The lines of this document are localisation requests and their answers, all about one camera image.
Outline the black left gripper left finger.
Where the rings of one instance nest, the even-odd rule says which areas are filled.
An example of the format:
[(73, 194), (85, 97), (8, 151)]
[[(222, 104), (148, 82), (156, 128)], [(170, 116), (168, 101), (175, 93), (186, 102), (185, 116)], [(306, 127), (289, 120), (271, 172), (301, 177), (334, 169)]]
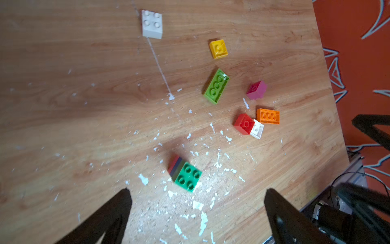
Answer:
[(132, 207), (130, 190), (124, 188), (58, 244), (121, 244)]

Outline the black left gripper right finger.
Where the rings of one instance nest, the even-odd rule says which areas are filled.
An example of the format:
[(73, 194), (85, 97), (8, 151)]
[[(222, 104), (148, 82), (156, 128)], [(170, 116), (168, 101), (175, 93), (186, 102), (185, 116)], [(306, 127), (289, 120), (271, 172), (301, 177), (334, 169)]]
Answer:
[(276, 244), (333, 243), (276, 190), (267, 189), (264, 205)]

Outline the blue lego brick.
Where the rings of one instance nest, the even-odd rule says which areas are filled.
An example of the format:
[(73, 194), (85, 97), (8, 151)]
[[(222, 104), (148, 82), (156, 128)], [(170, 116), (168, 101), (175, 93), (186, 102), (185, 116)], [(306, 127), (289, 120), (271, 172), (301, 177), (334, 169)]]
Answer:
[(175, 171), (177, 170), (178, 166), (180, 165), (180, 162), (182, 161), (182, 158), (178, 155), (175, 156), (173, 161), (170, 163), (168, 168), (168, 173), (171, 176), (172, 181), (175, 181)]

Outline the magenta lego brick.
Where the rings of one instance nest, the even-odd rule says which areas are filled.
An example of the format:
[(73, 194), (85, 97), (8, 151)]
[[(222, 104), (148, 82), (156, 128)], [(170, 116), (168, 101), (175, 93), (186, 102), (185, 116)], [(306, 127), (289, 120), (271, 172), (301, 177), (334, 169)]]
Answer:
[(267, 85), (264, 81), (259, 81), (256, 83), (253, 83), (246, 95), (251, 99), (251, 100), (257, 100), (263, 98), (265, 92), (267, 90)]

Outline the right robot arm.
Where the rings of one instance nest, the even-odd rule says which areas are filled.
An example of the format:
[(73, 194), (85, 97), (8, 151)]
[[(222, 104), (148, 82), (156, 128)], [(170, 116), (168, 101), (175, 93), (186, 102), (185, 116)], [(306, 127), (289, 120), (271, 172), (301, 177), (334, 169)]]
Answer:
[(315, 243), (315, 238), (329, 241), (330, 236), (347, 244), (388, 244), (390, 224), (377, 213), (390, 214), (390, 191), (386, 194), (350, 183), (341, 183), (330, 189), (352, 210), (351, 214), (333, 205), (316, 205), (310, 226), (314, 232), (304, 238)]

